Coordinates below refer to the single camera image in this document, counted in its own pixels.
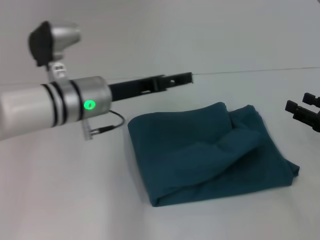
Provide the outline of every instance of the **green light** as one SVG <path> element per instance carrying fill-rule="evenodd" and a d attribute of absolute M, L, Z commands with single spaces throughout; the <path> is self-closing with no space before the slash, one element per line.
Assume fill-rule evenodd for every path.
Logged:
<path fill-rule="evenodd" d="M 96 103 L 95 101 L 92 101 L 92 100 L 88 100 L 88 101 L 85 101 L 85 103 L 83 104 L 84 108 L 87 109 L 87 110 L 92 110 L 95 108 L 96 106 Z"/>

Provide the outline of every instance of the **black stripe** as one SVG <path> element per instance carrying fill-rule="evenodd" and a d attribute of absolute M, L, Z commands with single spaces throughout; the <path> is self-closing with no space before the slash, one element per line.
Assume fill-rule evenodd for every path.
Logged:
<path fill-rule="evenodd" d="M 58 92 L 61 101 L 62 101 L 62 124 L 65 124 L 68 118 L 68 111 L 67 111 L 67 106 L 66 106 L 66 102 L 65 102 L 65 98 L 64 98 L 64 93 L 62 92 L 60 86 L 57 84 L 57 82 L 53 81 L 50 83 L 52 86 L 54 86 L 54 88 L 56 89 L 56 91 Z"/>
<path fill-rule="evenodd" d="M 48 92 L 50 98 L 51 98 L 51 102 L 52 102 L 52 106 L 53 106 L 53 124 L 52 124 L 52 128 L 55 127 L 58 123 L 58 110 L 57 110 L 57 105 L 56 105 L 56 101 L 54 98 L 54 95 L 51 92 L 51 89 L 47 86 L 47 84 L 41 84 L 46 91 Z"/>
<path fill-rule="evenodd" d="M 70 83 L 74 87 L 75 92 L 79 97 L 80 105 L 79 105 L 79 118 L 78 118 L 78 121 L 80 121 L 80 120 L 82 120 L 84 118 L 84 113 L 85 113 L 84 112 L 84 101 L 83 101 L 83 99 L 81 97 L 80 89 L 79 89 L 77 83 L 75 81 L 73 81 L 73 80 L 70 80 Z"/>

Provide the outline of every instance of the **teal cloth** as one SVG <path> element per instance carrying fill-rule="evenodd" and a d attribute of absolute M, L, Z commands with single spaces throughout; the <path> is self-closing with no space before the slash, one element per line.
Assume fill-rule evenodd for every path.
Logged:
<path fill-rule="evenodd" d="M 290 186 L 299 172 L 251 105 L 150 113 L 132 119 L 128 129 L 154 207 Z"/>

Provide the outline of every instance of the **cable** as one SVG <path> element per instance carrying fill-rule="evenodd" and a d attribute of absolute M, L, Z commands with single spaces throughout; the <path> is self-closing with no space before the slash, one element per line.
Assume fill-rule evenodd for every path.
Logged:
<path fill-rule="evenodd" d="M 110 126 L 104 126 L 104 127 L 99 127 L 99 128 L 93 129 L 93 130 L 91 130 L 91 135 L 103 134 L 105 132 L 108 132 L 113 129 L 121 127 L 126 122 L 125 118 L 121 114 L 119 114 L 115 111 L 112 111 L 112 110 L 110 110 L 110 113 L 120 117 L 122 119 L 122 122 L 119 123 L 118 125 L 110 125 Z"/>

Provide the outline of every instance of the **dark green fabric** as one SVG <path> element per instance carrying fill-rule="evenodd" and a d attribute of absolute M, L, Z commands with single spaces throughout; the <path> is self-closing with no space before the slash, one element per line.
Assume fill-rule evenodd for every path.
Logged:
<path fill-rule="evenodd" d="M 289 186 L 299 172 L 281 156 L 251 105 L 228 112 L 218 102 L 150 113 L 128 128 L 155 207 Z"/>

